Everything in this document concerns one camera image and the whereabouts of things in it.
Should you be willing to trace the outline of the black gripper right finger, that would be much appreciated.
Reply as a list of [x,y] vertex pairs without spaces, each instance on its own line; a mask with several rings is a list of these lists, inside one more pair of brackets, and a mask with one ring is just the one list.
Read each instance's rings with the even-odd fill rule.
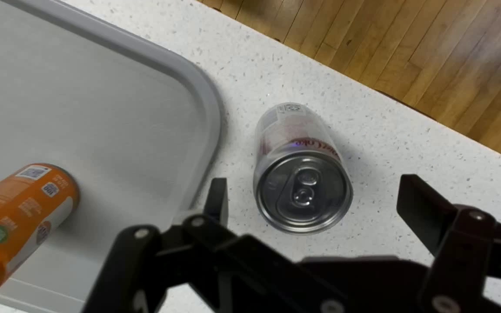
[[397,212],[434,256],[418,303],[430,313],[501,313],[484,296],[501,280],[501,223],[472,205],[451,203],[416,174],[399,184]]

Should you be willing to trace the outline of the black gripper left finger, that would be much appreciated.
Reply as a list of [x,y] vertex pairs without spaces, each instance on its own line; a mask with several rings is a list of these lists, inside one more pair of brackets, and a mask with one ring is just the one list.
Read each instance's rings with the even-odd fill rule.
[[341,292],[251,235],[227,226],[228,186],[211,183],[201,214],[162,231],[122,230],[82,313],[159,313],[188,285],[214,313],[345,313]]

